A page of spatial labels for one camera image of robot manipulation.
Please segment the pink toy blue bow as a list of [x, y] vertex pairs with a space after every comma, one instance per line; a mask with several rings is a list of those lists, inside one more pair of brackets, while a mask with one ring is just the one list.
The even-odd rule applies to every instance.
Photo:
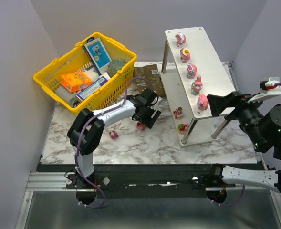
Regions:
[[197, 67], [194, 64], [188, 63], [186, 67], [186, 76], [188, 79], [194, 79], [197, 73]]

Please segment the red strawberry cake toy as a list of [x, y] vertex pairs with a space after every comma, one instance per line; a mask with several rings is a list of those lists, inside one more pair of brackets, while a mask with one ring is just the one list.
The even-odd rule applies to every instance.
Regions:
[[183, 108], [182, 107], [178, 107], [176, 108], [173, 112], [172, 112], [173, 116], [175, 119], [180, 119], [184, 116], [183, 114]]

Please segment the pink bear strawberry toy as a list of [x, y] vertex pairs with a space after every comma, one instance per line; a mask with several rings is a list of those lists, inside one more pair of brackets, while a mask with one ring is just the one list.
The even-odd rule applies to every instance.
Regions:
[[189, 128], [189, 124], [179, 124], [177, 126], [177, 131], [180, 134], [184, 135], [187, 132], [188, 128]]

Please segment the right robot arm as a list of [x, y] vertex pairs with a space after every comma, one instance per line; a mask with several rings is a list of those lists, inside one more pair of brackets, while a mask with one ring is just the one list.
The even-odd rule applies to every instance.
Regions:
[[[231, 92], [226, 96], [207, 95], [211, 115], [217, 117], [227, 108], [233, 111], [225, 122], [239, 122], [241, 130], [249, 137], [255, 151], [266, 153], [274, 149], [274, 158], [281, 161], [281, 104], [275, 105], [266, 115], [258, 108], [263, 100], [258, 95]], [[280, 193], [281, 170], [248, 170], [228, 165], [213, 164], [207, 179], [215, 184], [243, 184], [262, 187]]]

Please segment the pink white bunny toy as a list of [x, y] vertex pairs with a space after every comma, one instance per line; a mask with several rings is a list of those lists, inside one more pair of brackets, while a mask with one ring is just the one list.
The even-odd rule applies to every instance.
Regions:
[[176, 38], [176, 45], [177, 47], [183, 47], [184, 44], [186, 43], [186, 36], [182, 33], [182, 32], [178, 32], [176, 35], [175, 35], [175, 38]]

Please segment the pink mushroom toy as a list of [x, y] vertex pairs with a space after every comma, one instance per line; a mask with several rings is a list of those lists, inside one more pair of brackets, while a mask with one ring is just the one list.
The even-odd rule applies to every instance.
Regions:
[[203, 88], [203, 83], [202, 83], [201, 76], [199, 75], [197, 76], [196, 80], [192, 82], [191, 93], [193, 95], [199, 95], [202, 88]]

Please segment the pink toy orange plate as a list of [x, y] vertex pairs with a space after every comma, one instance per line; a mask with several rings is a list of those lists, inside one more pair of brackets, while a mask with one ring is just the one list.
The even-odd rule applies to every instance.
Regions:
[[139, 130], [145, 130], [145, 129], [146, 129], [146, 126], [145, 126], [144, 124], [140, 123], [140, 122], [138, 122], [138, 123], [136, 124], [136, 127], [137, 127], [137, 129], [139, 129]]

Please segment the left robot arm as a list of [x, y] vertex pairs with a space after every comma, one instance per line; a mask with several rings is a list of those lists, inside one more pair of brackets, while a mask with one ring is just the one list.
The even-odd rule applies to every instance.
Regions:
[[151, 129], [161, 115], [157, 107], [161, 98], [150, 88], [104, 109], [83, 109], [68, 130], [70, 144], [75, 147], [75, 171], [83, 178], [94, 172], [93, 152], [99, 146], [103, 131], [123, 119], [131, 118]]

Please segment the pink toy yellow top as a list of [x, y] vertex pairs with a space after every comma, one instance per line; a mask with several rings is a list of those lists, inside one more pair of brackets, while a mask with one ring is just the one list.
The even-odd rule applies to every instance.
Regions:
[[191, 58], [191, 52], [188, 48], [181, 48], [180, 49], [180, 61], [182, 63], [188, 63]]

